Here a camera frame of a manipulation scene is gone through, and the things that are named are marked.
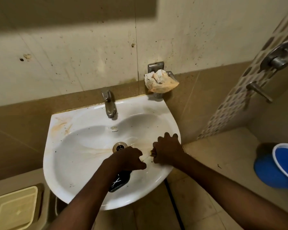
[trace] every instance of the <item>person's right arm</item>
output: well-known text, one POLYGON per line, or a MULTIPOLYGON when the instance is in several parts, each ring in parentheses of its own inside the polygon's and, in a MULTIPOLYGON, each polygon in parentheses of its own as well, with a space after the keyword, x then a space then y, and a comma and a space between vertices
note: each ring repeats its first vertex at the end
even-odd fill
POLYGON ((155 163, 172 165, 193 178, 244 229, 288 229, 288 213, 185 153, 177 134, 153 144, 155 163))

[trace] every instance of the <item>dirty plastic wrapper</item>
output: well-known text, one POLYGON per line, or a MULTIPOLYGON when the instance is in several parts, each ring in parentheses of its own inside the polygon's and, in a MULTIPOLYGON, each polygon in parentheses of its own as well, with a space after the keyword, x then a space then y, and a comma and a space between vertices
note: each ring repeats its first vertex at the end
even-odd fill
POLYGON ((179 84, 162 69, 159 69, 156 73, 145 74, 144 81, 148 91, 157 93, 169 92, 179 84))

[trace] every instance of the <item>sink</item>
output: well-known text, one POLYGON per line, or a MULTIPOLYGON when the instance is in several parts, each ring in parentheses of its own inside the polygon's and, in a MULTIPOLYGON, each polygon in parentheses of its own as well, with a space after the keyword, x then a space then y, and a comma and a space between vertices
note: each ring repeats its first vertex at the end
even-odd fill
POLYGON ((44 152, 44 175, 52 192, 69 203, 96 172, 102 161, 123 142, 140 149, 145 170, 131 173, 129 182, 108 192, 101 210, 128 205, 156 188, 171 172, 171 166, 153 163, 152 143, 167 131, 180 132, 163 99, 152 95, 115 102, 114 119, 106 115, 105 105, 97 104, 53 114, 44 152))

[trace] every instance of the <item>person's left arm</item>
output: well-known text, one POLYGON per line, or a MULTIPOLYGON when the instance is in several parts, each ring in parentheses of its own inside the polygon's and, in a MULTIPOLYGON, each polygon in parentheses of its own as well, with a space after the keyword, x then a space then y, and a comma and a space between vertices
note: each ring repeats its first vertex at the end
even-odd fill
POLYGON ((141 155, 137 148, 127 147, 105 159, 48 230, 90 230, 116 175, 122 170, 146 169, 146 164, 139 159, 141 155))

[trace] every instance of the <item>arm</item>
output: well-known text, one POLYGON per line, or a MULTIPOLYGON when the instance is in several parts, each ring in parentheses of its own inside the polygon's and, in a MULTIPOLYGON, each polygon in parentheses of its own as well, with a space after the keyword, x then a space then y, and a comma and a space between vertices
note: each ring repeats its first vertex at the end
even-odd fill
POLYGON ((185 153, 177 134, 153 144, 155 163, 169 164, 193 178, 244 229, 288 229, 288 213, 185 153))
POLYGON ((90 230, 115 176, 122 170, 146 169, 146 164, 139 159, 141 155, 137 148, 127 147, 105 159, 48 230, 90 230))

